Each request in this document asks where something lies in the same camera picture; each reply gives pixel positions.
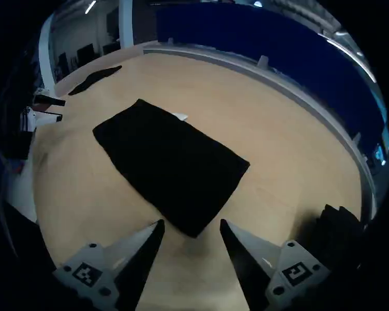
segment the black fabric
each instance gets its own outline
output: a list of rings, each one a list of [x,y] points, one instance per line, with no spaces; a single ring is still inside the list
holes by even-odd
[[[76,94],[79,94],[80,92],[86,91],[94,83],[97,83],[99,80],[102,80],[103,78],[109,77],[110,75],[119,71],[121,68],[122,68],[122,66],[119,65],[117,67],[102,69],[102,70],[99,70],[97,72],[90,74],[85,79],[84,82],[77,85],[68,95],[76,95]]]
[[[217,215],[249,167],[221,143],[143,100],[93,133],[128,182],[191,237]]]

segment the ceiling light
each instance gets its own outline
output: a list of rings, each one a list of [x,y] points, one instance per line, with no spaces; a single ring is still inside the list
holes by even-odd
[[[87,10],[85,11],[85,14],[88,14],[89,10],[92,9],[92,7],[94,6],[94,4],[96,3],[96,0],[92,1],[91,4],[89,5],[89,7],[87,8]]]
[[[376,79],[373,75],[373,73],[369,70],[369,68],[351,51],[349,51],[347,48],[339,44],[338,42],[330,39],[329,37],[326,37],[322,34],[318,34],[319,36],[322,36],[323,38],[327,39],[327,42],[330,43],[331,45],[334,45],[336,48],[338,48],[340,51],[344,52],[347,56],[349,56],[352,60],[354,60],[357,65],[359,65],[365,73],[369,76],[369,78],[373,81],[373,83],[376,83]]]
[[[336,36],[345,36],[345,35],[348,35],[349,33],[347,33],[347,32],[340,32],[340,31],[336,31],[335,32],[335,35]]]

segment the black towel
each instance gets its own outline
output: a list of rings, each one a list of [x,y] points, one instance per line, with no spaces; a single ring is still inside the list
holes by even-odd
[[[109,77],[110,75],[116,73],[122,68],[121,65],[113,68],[107,68],[107,69],[102,69],[97,72],[94,72],[90,74],[84,82],[81,84],[77,85],[68,95],[76,95],[80,92],[86,91],[91,85],[94,83],[97,83],[99,80]]]
[[[221,143],[143,100],[93,133],[128,182],[191,237],[217,215],[249,167]]]

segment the blue partition wall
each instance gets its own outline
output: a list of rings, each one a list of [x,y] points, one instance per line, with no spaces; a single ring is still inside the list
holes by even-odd
[[[381,140],[380,110],[353,61],[294,20],[251,6],[199,3],[159,10],[157,33],[160,42],[173,38],[257,61],[265,55],[269,66],[332,110],[351,137],[360,132],[363,153],[370,155]]]

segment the desk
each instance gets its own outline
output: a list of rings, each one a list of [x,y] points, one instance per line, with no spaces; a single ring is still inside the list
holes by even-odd
[[[63,121],[37,131],[37,217],[57,266],[87,242],[111,244],[161,217],[92,135],[96,125],[138,98],[188,115],[186,122],[251,163],[197,239],[166,222],[138,310],[247,310],[220,237],[221,218],[281,245],[325,204],[345,206],[359,217],[360,177],[351,156],[324,125],[278,91],[181,56],[147,54],[121,65],[84,93],[65,96],[65,107],[56,107],[63,109]]]

